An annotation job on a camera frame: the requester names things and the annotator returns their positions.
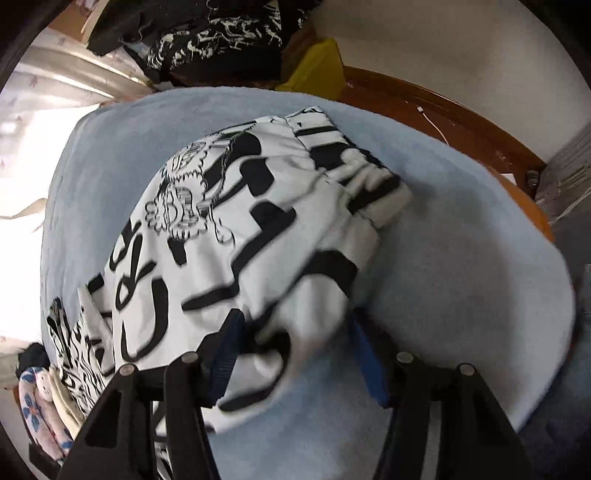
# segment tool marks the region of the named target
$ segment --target blue bedsheet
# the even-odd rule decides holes
[[[307,95],[179,89],[82,119],[50,187],[43,315],[61,297],[69,322],[76,321],[76,289],[104,267],[172,153],[223,127],[310,105],[400,174],[414,195],[359,279],[358,301],[368,302],[400,347],[424,360],[474,363],[519,427],[570,339],[573,298],[561,255],[477,162],[393,120]],[[265,414],[213,436],[212,448],[225,478],[364,478],[375,468],[387,418],[337,338],[291,392]]]

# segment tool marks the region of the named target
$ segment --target white curtain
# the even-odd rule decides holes
[[[0,92],[0,336],[41,338],[40,226],[72,129],[102,102],[152,91],[124,51],[96,57],[46,29]]]

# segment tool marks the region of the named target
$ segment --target wooden surface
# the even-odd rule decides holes
[[[347,85],[339,102],[379,113],[443,141],[417,110],[421,106],[450,146],[499,173],[512,173],[517,186],[532,195],[525,173],[541,171],[544,162],[492,122],[430,90],[380,73],[345,67],[345,78]]]

